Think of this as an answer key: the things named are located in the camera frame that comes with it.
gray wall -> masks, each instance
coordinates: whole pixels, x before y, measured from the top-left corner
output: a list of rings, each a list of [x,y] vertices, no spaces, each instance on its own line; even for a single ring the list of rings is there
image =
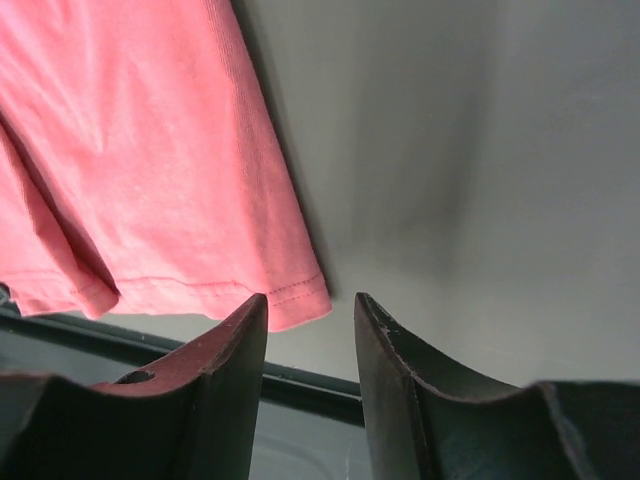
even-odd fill
[[[233,3],[336,296],[269,361],[357,379],[368,291],[506,381],[639,376],[640,3]]]

black edge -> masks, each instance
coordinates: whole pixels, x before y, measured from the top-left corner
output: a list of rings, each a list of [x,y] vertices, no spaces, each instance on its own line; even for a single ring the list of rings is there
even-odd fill
[[[21,317],[0,307],[0,329],[98,355],[138,368],[175,350],[182,342],[101,322],[55,314]],[[262,400],[352,425],[364,426],[360,387],[355,382],[265,364]]]

stitched hem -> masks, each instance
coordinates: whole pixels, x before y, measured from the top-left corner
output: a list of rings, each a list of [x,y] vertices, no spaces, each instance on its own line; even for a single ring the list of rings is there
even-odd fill
[[[253,293],[265,293],[269,302],[269,331],[281,332],[331,311],[321,273],[268,292],[233,282],[189,284],[172,278],[141,277],[116,280],[119,296],[100,281],[69,291],[68,282],[62,277],[46,275],[49,272],[41,272],[45,274],[42,276],[38,272],[29,273],[7,276],[12,296],[24,315],[81,310],[93,319],[108,311],[152,315],[199,313],[223,319]]]

pink fabric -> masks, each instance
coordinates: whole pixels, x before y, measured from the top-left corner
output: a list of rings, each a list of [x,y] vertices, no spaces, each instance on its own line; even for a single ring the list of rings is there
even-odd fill
[[[0,2],[0,176],[24,314],[330,311],[229,0]]]

scratch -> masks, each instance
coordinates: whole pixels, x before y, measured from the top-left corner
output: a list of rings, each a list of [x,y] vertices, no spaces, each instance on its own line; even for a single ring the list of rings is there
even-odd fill
[[[346,475],[344,480],[349,480],[351,478],[351,442],[347,447],[347,455],[344,457],[344,473]]]

